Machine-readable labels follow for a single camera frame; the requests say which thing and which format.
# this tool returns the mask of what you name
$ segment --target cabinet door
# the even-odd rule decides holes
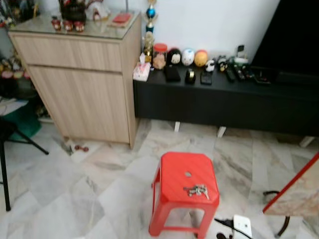
[[[29,69],[63,136],[129,142],[121,75],[49,67]]]

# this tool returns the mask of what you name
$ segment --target panda figurine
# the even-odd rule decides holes
[[[228,61],[226,56],[219,56],[217,64],[220,72],[226,71],[226,69],[228,68]]]
[[[183,51],[181,56],[181,61],[184,66],[190,66],[194,62],[195,52],[194,50],[187,48]]]
[[[208,60],[205,64],[205,71],[206,72],[213,72],[215,70],[215,60]]]
[[[177,65],[181,60],[181,52],[177,48],[172,48],[167,54],[167,64]]]

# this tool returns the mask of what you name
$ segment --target white wall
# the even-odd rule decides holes
[[[42,10],[58,7],[58,0],[40,0]],[[125,0],[105,0],[109,7],[125,8]],[[279,0],[158,0],[156,42],[180,49],[206,49],[210,55],[234,53],[246,45],[255,55]],[[145,12],[147,0],[129,0],[131,9]]]

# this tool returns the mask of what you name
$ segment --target glass jar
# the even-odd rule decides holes
[[[161,70],[166,65],[167,57],[167,45],[163,43],[157,43],[153,49],[153,66],[154,68]]]

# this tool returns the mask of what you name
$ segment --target black chair leg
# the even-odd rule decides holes
[[[19,134],[22,138],[24,138],[27,142],[29,142],[30,144],[32,144],[34,147],[38,148],[40,151],[42,151],[44,154],[48,155],[49,152],[46,151],[45,149],[43,149],[42,147],[40,147],[37,143],[35,143],[34,141],[32,141],[29,137],[27,137],[25,134],[23,134],[22,132],[20,132],[18,129],[15,130],[15,132],[17,134]]]
[[[2,180],[3,180],[3,189],[4,189],[4,199],[5,199],[5,209],[7,212],[11,210],[10,199],[9,199],[9,188],[8,188],[8,179],[6,175],[5,167],[5,155],[4,155],[4,142],[0,142],[0,159],[1,159],[1,170],[2,170]]]

